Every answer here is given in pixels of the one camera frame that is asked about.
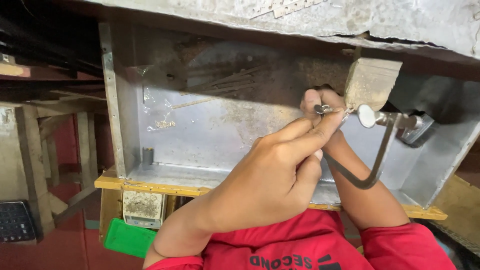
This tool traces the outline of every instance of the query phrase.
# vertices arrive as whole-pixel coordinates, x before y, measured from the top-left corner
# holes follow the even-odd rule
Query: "forearm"
[[[198,197],[164,221],[145,257],[144,269],[164,258],[201,253],[213,233],[202,224],[204,201],[205,196]]]
[[[323,150],[355,176],[366,179],[370,169],[355,154],[341,132],[334,136],[332,143],[329,142]],[[372,188],[362,190],[350,183],[337,169],[332,166],[329,168],[342,207],[357,228],[394,227],[409,222],[402,206],[382,182],[378,181]]]

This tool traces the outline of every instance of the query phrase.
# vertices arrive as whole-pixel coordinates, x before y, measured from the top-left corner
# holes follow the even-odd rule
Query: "green container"
[[[114,218],[110,221],[103,246],[128,255],[145,258],[156,232],[126,224]]]

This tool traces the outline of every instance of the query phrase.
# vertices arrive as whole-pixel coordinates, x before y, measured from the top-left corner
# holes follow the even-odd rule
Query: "yellow wooden edge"
[[[116,177],[100,176],[95,181],[95,187],[117,190],[130,190],[138,192],[160,193],[167,195],[179,195],[179,196],[200,196],[211,190],[208,187],[192,187],[181,186],[171,184],[155,184],[139,181],[132,181],[126,179],[120,179]],[[423,209],[418,205],[405,205],[402,204],[403,209],[407,213],[409,218],[428,219],[428,220],[445,220],[447,215],[435,206]],[[340,206],[332,206],[328,204],[313,204],[311,203],[308,208],[341,211]]]

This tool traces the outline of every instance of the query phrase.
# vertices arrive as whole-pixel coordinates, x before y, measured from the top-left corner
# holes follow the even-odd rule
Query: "black keypad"
[[[0,202],[0,243],[29,241],[35,238],[26,201]]]

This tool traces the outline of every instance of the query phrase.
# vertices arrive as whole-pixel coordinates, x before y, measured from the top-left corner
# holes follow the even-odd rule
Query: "black lettering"
[[[327,255],[321,257],[320,259],[318,259],[317,262],[318,262],[318,263],[320,263],[320,262],[325,262],[325,261],[329,261],[329,260],[331,260],[331,259],[332,259],[332,257],[330,256],[330,254],[327,254]]]
[[[318,270],[342,270],[339,263],[319,265]]]
[[[283,261],[283,265],[289,266],[290,264],[292,264],[292,257],[285,256],[285,257],[282,258],[282,261]]]
[[[305,262],[305,267],[307,269],[312,269],[312,259],[310,259],[309,257],[303,257],[303,261]]]
[[[267,268],[267,270],[270,270],[270,260],[265,259],[262,257],[262,268]]]
[[[282,264],[282,262],[280,261],[280,259],[274,259],[272,261],[272,269],[277,269],[280,267],[280,265]]]
[[[300,255],[293,254],[293,257],[295,258],[295,259],[293,259],[293,262],[295,263],[295,265],[303,266],[303,261],[301,260]]]
[[[260,266],[260,258],[258,256],[251,256],[250,257],[250,264],[255,266]]]

